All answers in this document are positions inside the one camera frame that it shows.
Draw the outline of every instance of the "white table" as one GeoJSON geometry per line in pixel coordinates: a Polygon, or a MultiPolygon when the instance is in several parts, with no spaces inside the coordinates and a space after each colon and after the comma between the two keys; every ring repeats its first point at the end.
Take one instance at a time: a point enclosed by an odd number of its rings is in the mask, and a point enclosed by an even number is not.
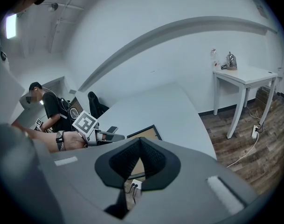
{"type": "Polygon", "coordinates": [[[238,67],[238,70],[220,70],[213,71],[215,77],[215,101],[214,101],[214,115],[217,115],[217,110],[219,106],[219,98],[220,98],[220,82],[219,79],[228,81],[239,87],[237,107],[233,117],[233,121],[231,127],[228,131],[227,138],[230,139],[236,129],[238,120],[240,118],[240,114],[242,111],[242,107],[246,107],[249,97],[249,90],[251,88],[261,87],[265,84],[268,84],[271,81],[271,88],[269,97],[267,100],[267,104],[265,110],[263,112],[263,116],[260,120],[260,124],[262,125],[265,121],[266,115],[269,111],[272,97],[275,88],[275,81],[277,78],[277,74],[270,72],[268,70],[256,68],[253,66],[241,66],[238,67]]]}
{"type": "Polygon", "coordinates": [[[155,125],[163,141],[201,151],[216,159],[209,135],[194,106],[177,84],[124,98],[98,119],[99,128],[117,126],[127,135],[155,125]]]}

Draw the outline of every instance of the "plastic bottle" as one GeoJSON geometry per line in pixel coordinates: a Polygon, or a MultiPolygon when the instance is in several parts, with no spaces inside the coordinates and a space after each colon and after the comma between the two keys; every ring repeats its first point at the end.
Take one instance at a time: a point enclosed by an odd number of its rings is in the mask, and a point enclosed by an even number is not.
{"type": "Polygon", "coordinates": [[[220,59],[215,49],[210,52],[210,59],[213,70],[221,70],[220,59]]]}

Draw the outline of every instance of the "curved ceiling molding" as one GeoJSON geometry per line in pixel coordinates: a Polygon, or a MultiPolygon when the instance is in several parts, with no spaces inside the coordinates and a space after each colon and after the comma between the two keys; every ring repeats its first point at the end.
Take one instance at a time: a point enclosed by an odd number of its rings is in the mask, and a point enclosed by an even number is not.
{"type": "Polygon", "coordinates": [[[241,31],[259,35],[265,35],[267,31],[277,33],[260,23],[234,17],[203,16],[171,22],[143,34],[115,52],[86,79],[79,91],[85,92],[105,74],[140,52],[177,37],[207,31],[241,31]]]}

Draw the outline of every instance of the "metal kettle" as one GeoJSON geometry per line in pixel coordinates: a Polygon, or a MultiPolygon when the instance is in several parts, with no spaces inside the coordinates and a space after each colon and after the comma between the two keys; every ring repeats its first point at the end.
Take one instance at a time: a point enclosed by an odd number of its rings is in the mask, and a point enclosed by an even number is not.
{"type": "Polygon", "coordinates": [[[237,70],[236,57],[235,55],[231,54],[230,51],[229,51],[229,54],[227,55],[227,69],[237,70]]]}

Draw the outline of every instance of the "wristwatch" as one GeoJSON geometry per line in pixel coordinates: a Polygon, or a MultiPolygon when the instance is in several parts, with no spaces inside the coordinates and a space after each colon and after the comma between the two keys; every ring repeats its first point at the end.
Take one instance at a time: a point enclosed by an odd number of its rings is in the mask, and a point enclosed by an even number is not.
{"type": "Polygon", "coordinates": [[[56,143],[58,145],[59,151],[65,151],[63,134],[64,134],[64,131],[57,132],[56,143]]]}

